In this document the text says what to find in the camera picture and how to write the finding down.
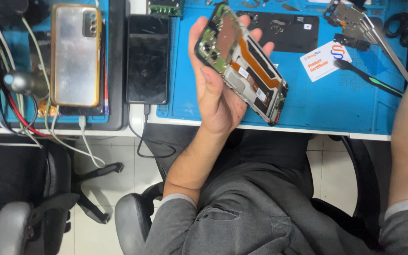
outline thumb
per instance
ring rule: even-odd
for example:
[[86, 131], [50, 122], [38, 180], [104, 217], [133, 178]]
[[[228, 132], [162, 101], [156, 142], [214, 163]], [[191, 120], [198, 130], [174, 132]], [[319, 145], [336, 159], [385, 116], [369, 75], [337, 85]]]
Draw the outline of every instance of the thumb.
[[201, 67], [201, 73], [205, 79], [205, 91], [202, 99], [209, 101], [209, 103], [218, 102], [223, 93], [223, 79], [217, 71], [208, 66]]

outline red wire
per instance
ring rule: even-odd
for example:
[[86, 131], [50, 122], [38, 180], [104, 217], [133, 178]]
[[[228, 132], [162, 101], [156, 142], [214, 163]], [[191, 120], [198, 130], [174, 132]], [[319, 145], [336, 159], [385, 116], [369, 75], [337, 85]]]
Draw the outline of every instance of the red wire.
[[[15, 104], [14, 99], [12, 98], [12, 95], [10, 93], [7, 94], [8, 100], [10, 101], [10, 104], [12, 105], [12, 107], [14, 108], [14, 112], [17, 115], [17, 117], [20, 119], [20, 121], [25, 125], [25, 127], [28, 126], [28, 122], [26, 121], [25, 118], [23, 118], [23, 116], [21, 116], [20, 111], [17, 108], [17, 105]], [[29, 128], [29, 130], [31, 130], [33, 133], [39, 135], [39, 136], [45, 136], [45, 137], [50, 137], [51, 135], [47, 135], [47, 134], [42, 134], [41, 132], [37, 131], [37, 129], [33, 128], [32, 126]]]

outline tile floor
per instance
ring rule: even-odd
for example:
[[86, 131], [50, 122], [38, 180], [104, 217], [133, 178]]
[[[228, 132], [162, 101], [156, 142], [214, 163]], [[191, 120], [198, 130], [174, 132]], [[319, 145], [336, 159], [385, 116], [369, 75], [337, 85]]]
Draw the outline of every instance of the tile floor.
[[[131, 192], [142, 193], [145, 188], [162, 181], [155, 160], [136, 154], [138, 141], [133, 137], [89, 139], [94, 155], [108, 163], [123, 162], [125, 166], [121, 173], [89, 180], [82, 186], [83, 192], [103, 212], [112, 215], [119, 198]], [[82, 141], [77, 147], [85, 148]], [[142, 146], [141, 153], [150, 151]], [[326, 135], [317, 135], [310, 140], [307, 155], [313, 175], [314, 197], [352, 215], [357, 201], [357, 185], [354, 167], [343, 143], [334, 142]], [[95, 166], [87, 156], [78, 154], [75, 168], [81, 174], [92, 171]], [[64, 235], [60, 255], [122, 254], [113, 219], [106, 225], [98, 224], [75, 206], [70, 220], [72, 229]]]

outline smartphone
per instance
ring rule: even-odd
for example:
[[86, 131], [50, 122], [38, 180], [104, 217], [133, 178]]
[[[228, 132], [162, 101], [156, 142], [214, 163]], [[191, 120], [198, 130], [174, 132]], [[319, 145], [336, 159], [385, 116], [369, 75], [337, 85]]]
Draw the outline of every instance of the smartphone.
[[268, 125], [278, 123], [287, 82], [227, 3], [219, 3], [213, 10], [195, 54]]
[[67, 116], [101, 116], [105, 115], [105, 72], [106, 72], [106, 29], [105, 21], [102, 22], [102, 46], [100, 50], [100, 93], [99, 102], [94, 107], [63, 106], [59, 113]]
[[130, 15], [127, 102], [165, 104], [169, 83], [170, 20], [166, 15]]
[[90, 4], [53, 4], [50, 99], [55, 105], [99, 102], [102, 15]]

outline chair armrest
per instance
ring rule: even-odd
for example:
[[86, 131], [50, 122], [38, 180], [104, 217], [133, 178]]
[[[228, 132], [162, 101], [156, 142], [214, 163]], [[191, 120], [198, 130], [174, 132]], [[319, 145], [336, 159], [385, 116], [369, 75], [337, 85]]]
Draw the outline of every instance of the chair armrest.
[[31, 213], [26, 202], [12, 202], [1, 209], [0, 255], [23, 255]]
[[114, 219], [124, 255], [140, 254], [149, 234], [154, 203], [140, 194], [128, 194], [116, 204]]

